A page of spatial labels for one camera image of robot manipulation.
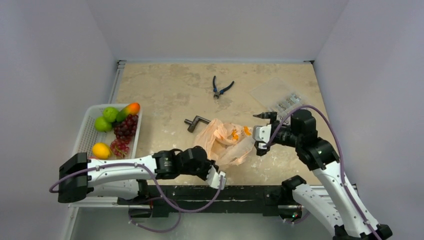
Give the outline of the translucent orange plastic bag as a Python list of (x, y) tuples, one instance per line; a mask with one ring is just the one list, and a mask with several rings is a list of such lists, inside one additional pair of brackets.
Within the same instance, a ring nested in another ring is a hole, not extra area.
[(251, 127), (215, 118), (194, 138), (193, 145), (202, 147), (207, 157), (224, 169), (244, 163), (254, 142)]

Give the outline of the light red fake grape bunch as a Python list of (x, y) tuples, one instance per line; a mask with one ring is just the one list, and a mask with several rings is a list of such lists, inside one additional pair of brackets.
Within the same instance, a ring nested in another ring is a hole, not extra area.
[(129, 143), (130, 141), (127, 139), (115, 139), (111, 142), (109, 148), (115, 157), (124, 159), (128, 157), (130, 153)]

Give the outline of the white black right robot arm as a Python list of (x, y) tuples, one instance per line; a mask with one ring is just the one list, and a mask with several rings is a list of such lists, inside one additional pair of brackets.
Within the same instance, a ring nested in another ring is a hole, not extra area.
[(258, 156), (268, 153), (272, 145), (293, 147), (297, 157), (317, 177), (332, 203), (314, 192), (299, 175), (281, 183), (280, 196), (288, 204), (305, 207), (328, 230), (334, 240), (387, 240), (391, 228), (365, 207), (344, 172), (342, 155), (330, 142), (318, 136), (317, 121), (312, 113), (299, 107), (288, 114), (289, 124), (277, 119), (277, 112), (262, 112), (257, 118), (268, 119), (255, 126), (252, 137)]

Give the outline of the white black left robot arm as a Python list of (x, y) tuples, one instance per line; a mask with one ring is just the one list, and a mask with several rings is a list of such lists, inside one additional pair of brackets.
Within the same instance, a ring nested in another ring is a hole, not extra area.
[(139, 181), (173, 180), (181, 175), (198, 177), (216, 190), (223, 190), (227, 181), (226, 173), (200, 146), (123, 160), (89, 158), (86, 152), (78, 152), (59, 167), (59, 180), (49, 192), (56, 193), (62, 204), (86, 197), (117, 197), (142, 205), (149, 191)]

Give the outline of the yellow fake lemon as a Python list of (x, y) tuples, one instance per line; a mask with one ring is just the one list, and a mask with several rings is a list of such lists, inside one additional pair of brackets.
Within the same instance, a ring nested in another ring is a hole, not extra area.
[(103, 142), (95, 143), (91, 151), (92, 151), (92, 155), (99, 160), (107, 160), (112, 156), (112, 151), (109, 145)]

